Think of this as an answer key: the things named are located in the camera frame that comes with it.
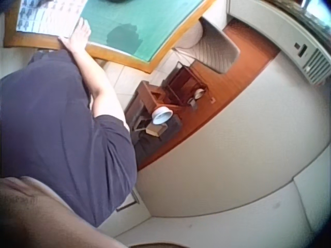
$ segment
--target navy blue shirt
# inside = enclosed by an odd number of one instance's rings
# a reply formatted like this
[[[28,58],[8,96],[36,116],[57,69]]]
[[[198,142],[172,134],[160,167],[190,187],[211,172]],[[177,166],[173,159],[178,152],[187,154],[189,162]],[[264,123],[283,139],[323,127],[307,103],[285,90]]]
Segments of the navy blue shirt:
[[[99,226],[137,179],[123,122],[93,118],[80,72],[64,50],[35,55],[1,80],[0,93],[1,177],[35,178]]]

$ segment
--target water stain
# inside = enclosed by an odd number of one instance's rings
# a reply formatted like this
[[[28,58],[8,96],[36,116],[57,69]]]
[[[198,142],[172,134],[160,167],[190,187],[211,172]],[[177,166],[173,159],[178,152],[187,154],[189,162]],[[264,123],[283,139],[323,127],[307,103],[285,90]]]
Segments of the water stain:
[[[280,201],[273,205],[273,209],[279,208],[281,205]]]
[[[139,39],[137,33],[137,26],[132,24],[121,24],[107,35],[108,46],[132,55],[135,54],[142,42],[143,40]]]

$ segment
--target wooden floor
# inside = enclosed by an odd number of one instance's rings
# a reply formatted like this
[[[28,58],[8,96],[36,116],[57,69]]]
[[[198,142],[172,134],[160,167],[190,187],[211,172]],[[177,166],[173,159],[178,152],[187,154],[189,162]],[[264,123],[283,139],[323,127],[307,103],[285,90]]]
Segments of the wooden floor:
[[[183,128],[178,135],[164,145],[156,154],[146,160],[139,170],[175,148],[181,142],[202,128],[220,113],[262,72],[265,66],[279,53],[279,49],[267,38],[244,23],[232,20],[224,32],[240,49],[240,56],[226,74],[217,74],[199,62],[191,68],[208,86],[216,102],[208,97],[198,101],[198,109],[187,108],[181,114]]]

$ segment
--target paper sheet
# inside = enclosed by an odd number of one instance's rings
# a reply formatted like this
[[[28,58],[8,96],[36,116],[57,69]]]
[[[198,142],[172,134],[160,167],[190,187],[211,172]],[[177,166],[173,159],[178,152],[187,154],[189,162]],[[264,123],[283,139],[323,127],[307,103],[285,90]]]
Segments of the paper sheet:
[[[87,0],[21,0],[16,31],[69,37]]]

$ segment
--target air vent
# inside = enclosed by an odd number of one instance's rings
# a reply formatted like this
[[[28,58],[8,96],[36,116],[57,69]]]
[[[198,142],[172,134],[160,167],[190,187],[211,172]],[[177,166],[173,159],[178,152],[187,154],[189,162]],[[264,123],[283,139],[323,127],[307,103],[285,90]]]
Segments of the air vent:
[[[331,75],[331,64],[320,50],[316,49],[303,70],[312,85],[320,85]]]

